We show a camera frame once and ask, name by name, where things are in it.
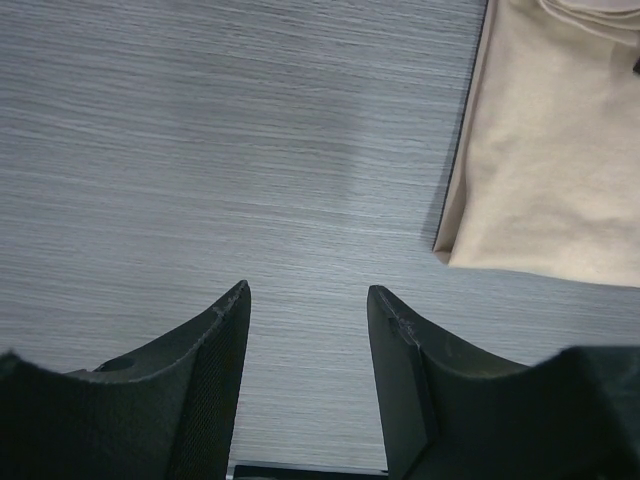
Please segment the beige t shirt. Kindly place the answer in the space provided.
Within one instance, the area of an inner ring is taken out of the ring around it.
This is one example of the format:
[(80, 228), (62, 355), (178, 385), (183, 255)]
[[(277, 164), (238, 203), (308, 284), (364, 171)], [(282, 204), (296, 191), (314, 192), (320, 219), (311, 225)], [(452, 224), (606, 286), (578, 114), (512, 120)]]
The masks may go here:
[(639, 5), (487, 4), (434, 254), (639, 283)]

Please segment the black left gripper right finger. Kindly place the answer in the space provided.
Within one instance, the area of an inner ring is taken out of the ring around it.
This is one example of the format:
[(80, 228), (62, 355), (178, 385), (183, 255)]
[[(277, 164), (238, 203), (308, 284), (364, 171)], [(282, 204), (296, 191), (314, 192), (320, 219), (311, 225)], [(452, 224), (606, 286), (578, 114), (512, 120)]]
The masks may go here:
[(393, 479), (635, 479), (639, 350), (574, 346), (533, 366), (421, 317), (383, 286), (367, 297)]

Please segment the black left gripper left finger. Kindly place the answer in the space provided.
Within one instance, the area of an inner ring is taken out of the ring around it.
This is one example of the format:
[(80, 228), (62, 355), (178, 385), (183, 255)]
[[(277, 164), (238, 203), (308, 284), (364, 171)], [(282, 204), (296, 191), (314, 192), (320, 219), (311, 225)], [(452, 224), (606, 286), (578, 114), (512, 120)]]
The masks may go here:
[(93, 371), (1, 357), (5, 479), (222, 479), (239, 401), (251, 291)]

